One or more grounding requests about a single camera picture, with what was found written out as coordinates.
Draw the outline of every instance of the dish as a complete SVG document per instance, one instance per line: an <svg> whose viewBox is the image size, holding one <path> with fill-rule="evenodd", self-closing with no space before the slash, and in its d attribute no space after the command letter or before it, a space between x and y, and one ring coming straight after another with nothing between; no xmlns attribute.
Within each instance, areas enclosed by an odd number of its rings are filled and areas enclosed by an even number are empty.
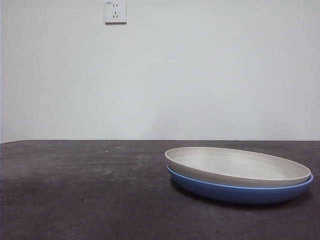
<svg viewBox="0 0 320 240"><path fill-rule="evenodd" d="M281 187L245 187L205 182L183 176L167 166L172 179L184 189L219 201L238 204L272 204L284 202L306 191L314 176L300 184Z"/></svg>
<svg viewBox="0 0 320 240"><path fill-rule="evenodd" d="M304 165L263 153L217 147L179 147L165 152L175 172L205 182L239 187L285 187L310 178Z"/></svg>

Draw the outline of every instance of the electrical outlet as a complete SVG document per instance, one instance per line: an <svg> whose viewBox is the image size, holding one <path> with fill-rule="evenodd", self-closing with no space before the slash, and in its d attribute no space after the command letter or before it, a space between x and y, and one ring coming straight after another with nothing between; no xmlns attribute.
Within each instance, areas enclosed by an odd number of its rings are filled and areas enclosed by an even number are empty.
<svg viewBox="0 0 320 240"><path fill-rule="evenodd" d="M127 23L127 1L126 0L105 0L104 22L105 24L126 24Z"/></svg>

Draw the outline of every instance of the stacked plates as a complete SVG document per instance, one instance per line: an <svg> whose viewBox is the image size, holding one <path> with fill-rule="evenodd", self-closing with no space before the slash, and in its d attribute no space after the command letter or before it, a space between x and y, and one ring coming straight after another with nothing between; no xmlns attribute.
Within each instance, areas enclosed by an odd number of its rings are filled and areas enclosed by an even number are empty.
<svg viewBox="0 0 320 240"><path fill-rule="evenodd" d="M180 147L165 156L172 179L181 187L231 203L283 202L303 193L313 180L304 165L257 152Z"/></svg>

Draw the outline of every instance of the dark table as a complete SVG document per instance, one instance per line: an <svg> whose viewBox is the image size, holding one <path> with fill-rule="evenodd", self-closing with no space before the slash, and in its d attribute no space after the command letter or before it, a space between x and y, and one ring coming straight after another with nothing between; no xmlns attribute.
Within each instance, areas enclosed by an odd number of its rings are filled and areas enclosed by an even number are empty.
<svg viewBox="0 0 320 240"><path fill-rule="evenodd" d="M314 174L303 195L241 205L171 181L164 152L208 146L271 154ZM37 140L1 145L3 240L319 240L319 141Z"/></svg>

